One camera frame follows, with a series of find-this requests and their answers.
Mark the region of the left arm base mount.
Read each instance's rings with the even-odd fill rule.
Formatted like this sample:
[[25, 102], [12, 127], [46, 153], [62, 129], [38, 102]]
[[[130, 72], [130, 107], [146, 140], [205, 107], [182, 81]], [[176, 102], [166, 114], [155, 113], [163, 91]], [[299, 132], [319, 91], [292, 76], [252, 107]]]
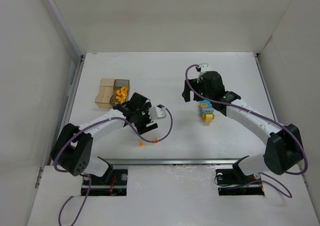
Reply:
[[91, 187], [87, 178], [82, 180], [81, 196], [126, 196], [128, 167], [108, 164], [109, 168], [102, 177], [91, 176]]

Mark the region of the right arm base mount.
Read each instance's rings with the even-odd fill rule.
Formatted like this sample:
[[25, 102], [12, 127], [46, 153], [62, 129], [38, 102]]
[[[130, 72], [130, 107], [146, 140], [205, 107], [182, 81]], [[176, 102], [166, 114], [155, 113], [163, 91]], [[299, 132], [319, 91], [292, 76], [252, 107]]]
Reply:
[[244, 175], [241, 171], [239, 163], [245, 158], [230, 165], [215, 167], [214, 182], [218, 186], [219, 196], [265, 195], [260, 175], [256, 179], [254, 174]]

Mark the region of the orange half-round lego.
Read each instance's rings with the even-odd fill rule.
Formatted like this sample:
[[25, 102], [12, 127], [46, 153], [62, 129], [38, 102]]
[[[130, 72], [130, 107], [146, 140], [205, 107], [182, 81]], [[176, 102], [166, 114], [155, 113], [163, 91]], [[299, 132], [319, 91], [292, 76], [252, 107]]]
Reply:
[[121, 87], [120, 92], [124, 93], [124, 94], [127, 94], [128, 90], [129, 90], [129, 88], [127, 86], [123, 86], [123, 87]]

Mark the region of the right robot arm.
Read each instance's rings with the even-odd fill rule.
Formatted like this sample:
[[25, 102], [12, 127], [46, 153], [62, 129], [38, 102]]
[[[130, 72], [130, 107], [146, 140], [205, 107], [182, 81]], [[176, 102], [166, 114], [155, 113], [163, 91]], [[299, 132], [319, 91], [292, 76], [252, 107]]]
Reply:
[[244, 126], [263, 142], [264, 153], [245, 156], [233, 164], [234, 170], [241, 174], [249, 176], [271, 171], [282, 175], [306, 160], [299, 129], [255, 112], [240, 95], [225, 90], [218, 72], [207, 71], [197, 79], [185, 79], [182, 96], [186, 102], [208, 100], [215, 110]]

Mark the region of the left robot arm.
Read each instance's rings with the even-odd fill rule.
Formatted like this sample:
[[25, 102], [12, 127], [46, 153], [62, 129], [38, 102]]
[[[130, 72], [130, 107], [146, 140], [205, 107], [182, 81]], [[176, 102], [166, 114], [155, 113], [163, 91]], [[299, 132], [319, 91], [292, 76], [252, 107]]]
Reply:
[[156, 120], [165, 118], [163, 106], [153, 106], [148, 98], [134, 93], [130, 100], [116, 104], [106, 114], [82, 125], [65, 125], [51, 150], [55, 166], [73, 176], [93, 175], [102, 182], [112, 176], [113, 166], [101, 157], [92, 156], [94, 143], [109, 133], [133, 126], [138, 135], [158, 127]]

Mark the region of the yellow long lego plate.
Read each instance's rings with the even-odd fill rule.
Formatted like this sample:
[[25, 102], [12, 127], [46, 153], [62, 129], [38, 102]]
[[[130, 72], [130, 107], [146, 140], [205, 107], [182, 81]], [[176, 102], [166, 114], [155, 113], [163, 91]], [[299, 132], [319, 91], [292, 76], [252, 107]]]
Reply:
[[122, 104], [122, 103], [124, 103], [126, 101], [127, 94], [124, 94], [124, 95], [121, 95], [121, 96], [117, 96], [116, 98], [117, 98], [118, 102], [120, 104]]

